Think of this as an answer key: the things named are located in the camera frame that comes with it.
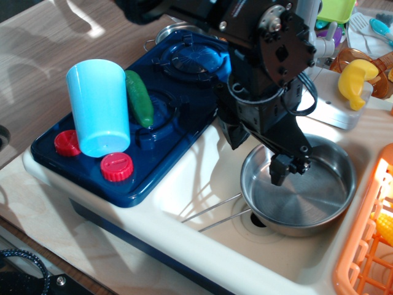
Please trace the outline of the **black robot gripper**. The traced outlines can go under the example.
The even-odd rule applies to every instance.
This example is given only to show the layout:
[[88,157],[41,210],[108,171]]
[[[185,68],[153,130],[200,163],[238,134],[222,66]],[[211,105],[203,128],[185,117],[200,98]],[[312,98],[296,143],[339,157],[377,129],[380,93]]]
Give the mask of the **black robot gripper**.
[[297,125],[296,111],[302,98],[296,78],[281,89],[271,85],[260,96],[252,96],[230,77],[214,87],[219,125],[227,143],[235,150],[250,135],[273,152],[271,183],[281,186],[289,173],[303,174],[311,166],[313,149]]

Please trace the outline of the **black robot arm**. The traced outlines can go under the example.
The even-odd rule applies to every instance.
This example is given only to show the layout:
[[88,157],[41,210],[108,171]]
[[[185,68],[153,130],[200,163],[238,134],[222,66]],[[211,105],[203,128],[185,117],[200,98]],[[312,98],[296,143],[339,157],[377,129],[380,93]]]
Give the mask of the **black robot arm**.
[[306,73],[316,48],[296,13],[297,1],[117,1],[127,20],[146,25],[163,15],[183,20],[228,43],[231,73],[215,88],[221,129],[233,149],[252,135],[273,156],[271,182],[304,173],[312,147],[297,125],[302,88],[317,98]]

